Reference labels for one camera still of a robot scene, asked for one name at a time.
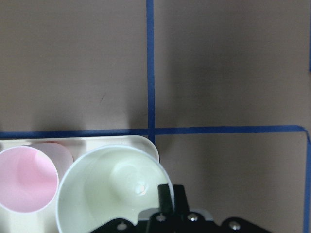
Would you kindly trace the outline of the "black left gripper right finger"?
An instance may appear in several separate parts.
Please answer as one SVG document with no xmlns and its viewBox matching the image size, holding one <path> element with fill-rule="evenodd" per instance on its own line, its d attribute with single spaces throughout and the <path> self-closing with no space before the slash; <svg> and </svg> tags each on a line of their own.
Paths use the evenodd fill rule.
<svg viewBox="0 0 311 233">
<path fill-rule="evenodd" d="M 177 215 L 184 215 L 190 211 L 185 188 L 183 185 L 174 184 L 174 209 Z"/>
</svg>

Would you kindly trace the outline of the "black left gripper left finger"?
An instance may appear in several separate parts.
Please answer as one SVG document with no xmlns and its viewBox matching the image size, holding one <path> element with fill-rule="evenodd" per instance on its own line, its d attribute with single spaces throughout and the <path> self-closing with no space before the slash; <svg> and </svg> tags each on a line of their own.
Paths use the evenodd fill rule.
<svg viewBox="0 0 311 233">
<path fill-rule="evenodd" d="M 168 184 L 158 186 L 159 211 L 163 214 L 171 215 L 173 213 L 173 201 Z"/>
</svg>

